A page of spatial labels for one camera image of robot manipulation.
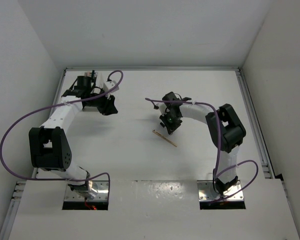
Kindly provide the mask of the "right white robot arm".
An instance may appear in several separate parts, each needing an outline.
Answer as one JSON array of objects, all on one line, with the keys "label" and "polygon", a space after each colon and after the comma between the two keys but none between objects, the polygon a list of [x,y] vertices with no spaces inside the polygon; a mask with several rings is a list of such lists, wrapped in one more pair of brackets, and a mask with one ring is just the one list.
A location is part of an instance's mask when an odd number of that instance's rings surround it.
[{"label": "right white robot arm", "polygon": [[171,135],[181,126],[182,118],[189,118],[207,125],[211,140],[217,147],[217,160],[212,171],[214,190],[224,194],[238,182],[237,158],[239,147],[246,136],[246,129],[234,108],[226,103],[217,110],[204,104],[187,103],[189,97],[178,98],[174,92],[167,93],[163,103],[155,103],[160,111],[161,125]]}]

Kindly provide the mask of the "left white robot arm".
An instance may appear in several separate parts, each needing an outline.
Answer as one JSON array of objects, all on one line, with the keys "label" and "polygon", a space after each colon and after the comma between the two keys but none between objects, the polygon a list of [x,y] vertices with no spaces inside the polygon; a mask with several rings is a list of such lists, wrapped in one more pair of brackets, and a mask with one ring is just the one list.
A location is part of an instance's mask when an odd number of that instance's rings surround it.
[{"label": "left white robot arm", "polygon": [[95,72],[78,76],[61,96],[61,106],[40,127],[33,127],[28,133],[33,167],[65,179],[79,195],[91,194],[91,175],[73,161],[66,133],[75,116],[86,107],[96,108],[103,116],[117,114],[112,93],[118,89],[114,80],[103,80]]}]

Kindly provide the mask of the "gold makeup pencil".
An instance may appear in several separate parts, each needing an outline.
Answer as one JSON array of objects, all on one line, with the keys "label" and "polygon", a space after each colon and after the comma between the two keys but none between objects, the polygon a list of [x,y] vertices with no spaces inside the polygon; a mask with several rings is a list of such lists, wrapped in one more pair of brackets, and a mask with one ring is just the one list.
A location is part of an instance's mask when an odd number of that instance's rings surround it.
[{"label": "gold makeup pencil", "polygon": [[157,135],[158,137],[160,137],[161,139],[165,140],[166,142],[168,142],[169,144],[173,145],[174,147],[178,147],[174,142],[172,142],[171,140],[169,140],[167,137],[163,136],[161,133],[157,132],[156,130],[152,130],[152,132]]}]

